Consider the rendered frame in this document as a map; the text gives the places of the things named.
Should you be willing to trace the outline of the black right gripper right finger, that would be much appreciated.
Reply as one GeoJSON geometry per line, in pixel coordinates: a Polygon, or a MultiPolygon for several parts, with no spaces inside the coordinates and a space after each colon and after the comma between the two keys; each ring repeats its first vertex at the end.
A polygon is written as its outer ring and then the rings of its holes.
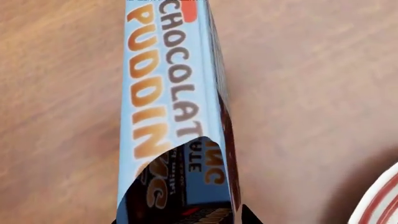
{"type": "Polygon", "coordinates": [[[241,224],[263,224],[260,219],[245,204],[241,206],[241,224]]]}

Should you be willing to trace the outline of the blue chocolate pudding box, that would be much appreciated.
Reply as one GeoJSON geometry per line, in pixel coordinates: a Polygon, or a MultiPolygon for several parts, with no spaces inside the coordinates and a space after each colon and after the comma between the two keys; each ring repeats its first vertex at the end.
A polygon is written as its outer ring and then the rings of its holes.
{"type": "Polygon", "coordinates": [[[223,56],[206,0],[127,0],[113,224],[235,224],[223,56]]]}

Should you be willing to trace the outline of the white plate with red stripes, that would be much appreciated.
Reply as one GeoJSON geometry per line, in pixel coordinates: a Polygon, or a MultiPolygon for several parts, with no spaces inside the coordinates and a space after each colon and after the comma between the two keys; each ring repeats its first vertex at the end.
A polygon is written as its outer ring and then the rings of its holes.
{"type": "Polygon", "coordinates": [[[398,224],[398,163],[370,186],[348,224],[398,224]]]}

